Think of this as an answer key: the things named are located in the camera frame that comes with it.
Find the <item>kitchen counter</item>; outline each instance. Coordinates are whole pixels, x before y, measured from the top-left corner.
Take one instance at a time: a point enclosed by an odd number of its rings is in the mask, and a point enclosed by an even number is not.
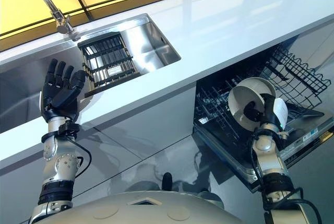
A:
[[[95,127],[178,90],[222,68],[334,19],[332,0],[164,0],[78,26],[78,31],[102,27],[147,13],[181,60],[91,98],[78,123]],[[7,50],[1,65],[61,34]],[[41,150],[47,132],[37,118],[0,135],[0,168]]]

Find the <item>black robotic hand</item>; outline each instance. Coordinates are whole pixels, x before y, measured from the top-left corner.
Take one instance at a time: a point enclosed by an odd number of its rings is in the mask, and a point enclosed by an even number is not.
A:
[[[41,114],[46,122],[53,117],[64,116],[75,122],[78,118],[77,96],[80,94],[85,84],[86,75],[83,70],[79,70],[70,76],[73,67],[66,69],[62,78],[65,62],[52,59],[45,77],[45,83],[41,97]]]

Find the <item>wire rack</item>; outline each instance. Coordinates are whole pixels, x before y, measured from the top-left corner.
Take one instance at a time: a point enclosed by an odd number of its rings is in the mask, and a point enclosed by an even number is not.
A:
[[[260,61],[254,62],[254,66],[249,66],[251,62],[248,62],[245,69],[231,69],[233,75],[229,78],[222,81],[222,77],[219,77],[219,82],[213,81],[212,86],[199,86],[196,92],[195,119],[202,123],[215,119],[236,145],[244,130],[229,110],[228,96],[241,80],[261,77],[270,81],[275,86],[277,97],[287,103],[288,122],[303,115],[316,115],[317,112],[312,109],[321,104],[319,94],[331,84],[329,79],[324,79],[322,74],[317,74],[281,45],[261,55],[265,58],[259,56]]]
[[[140,75],[119,32],[83,41],[78,47],[89,83],[85,97]]]

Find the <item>faucet spout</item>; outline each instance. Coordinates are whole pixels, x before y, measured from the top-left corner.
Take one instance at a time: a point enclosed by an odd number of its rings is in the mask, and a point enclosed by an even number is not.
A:
[[[62,11],[56,7],[52,0],[44,0],[44,2],[49,7],[52,17],[56,20],[57,31],[62,34],[67,34],[73,41],[79,40],[80,37],[78,37],[78,32],[69,23],[70,15],[65,17]]]

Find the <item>dishwasher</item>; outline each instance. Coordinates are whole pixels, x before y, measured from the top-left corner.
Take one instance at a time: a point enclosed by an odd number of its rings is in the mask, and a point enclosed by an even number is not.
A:
[[[252,132],[233,118],[230,90],[249,77],[270,81],[288,107],[287,140],[277,143],[282,160],[289,168],[334,132],[334,118],[321,110],[319,94],[331,81],[316,73],[284,47],[283,43],[211,74],[197,82],[194,132],[216,153],[251,192],[259,181],[252,168],[249,147]]]

